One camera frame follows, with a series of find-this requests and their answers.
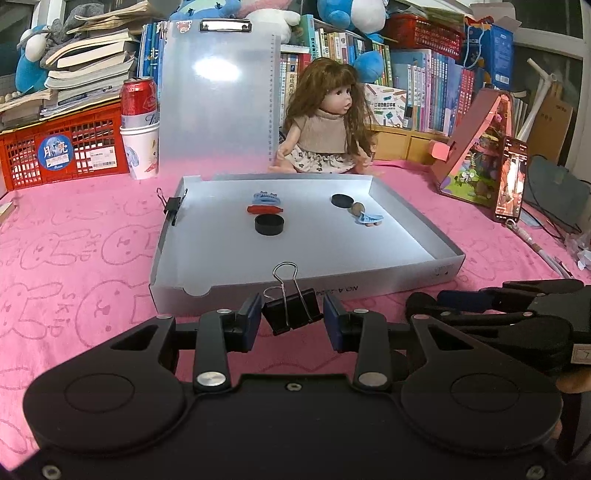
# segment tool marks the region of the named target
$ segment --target human hand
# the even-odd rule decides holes
[[[591,391],[591,367],[581,367],[558,377],[556,387],[563,393],[583,393]],[[562,432],[562,422],[554,428],[552,438],[557,439]]]

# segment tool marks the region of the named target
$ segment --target metal clip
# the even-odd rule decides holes
[[[183,200],[187,196],[189,190],[185,189],[182,197],[170,197],[168,200],[164,197],[164,193],[160,187],[156,189],[156,195],[158,196],[162,206],[164,207],[164,213],[170,214],[171,224],[174,226],[177,223],[177,214],[183,204]]]
[[[289,296],[285,293],[285,282],[283,282],[283,279],[277,274],[277,271],[286,265],[294,268],[291,280],[297,290],[297,293]],[[300,286],[296,280],[297,265],[295,263],[280,263],[273,269],[273,277],[279,282],[279,285],[266,288],[263,291],[263,295],[270,299],[270,301],[265,303],[262,308],[262,313],[273,329],[274,335],[280,335],[291,329],[296,329],[309,323],[316,322],[322,318],[314,289],[308,288],[304,291],[300,290]],[[281,289],[280,299],[273,299],[273,297],[267,294],[269,290],[274,288]]]
[[[202,32],[245,32],[252,31],[250,20],[239,18],[204,18],[199,24]]]

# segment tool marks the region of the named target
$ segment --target red can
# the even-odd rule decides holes
[[[158,108],[156,84],[152,77],[140,77],[123,82],[121,115],[145,115]]]

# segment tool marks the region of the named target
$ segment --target black hockey puck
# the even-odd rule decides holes
[[[274,213],[264,213],[255,217],[255,230],[261,235],[274,236],[283,231],[285,220]]]
[[[342,193],[335,193],[331,198],[330,202],[339,208],[351,208],[354,200],[349,195],[343,195]]]

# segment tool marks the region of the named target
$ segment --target white pipe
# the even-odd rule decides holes
[[[517,135],[517,140],[521,140],[522,142],[527,142],[527,139],[530,136],[531,128],[534,126],[534,121],[536,115],[538,115],[538,111],[540,111],[540,107],[548,94],[548,90],[550,90],[550,86],[553,82],[557,80],[556,75],[554,73],[546,73],[536,62],[532,59],[528,59],[527,63],[529,63],[534,70],[540,75],[540,84],[538,84],[538,91],[535,94],[534,104],[531,106],[530,114],[525,119],[523,123],[523,127],[519,131]]]

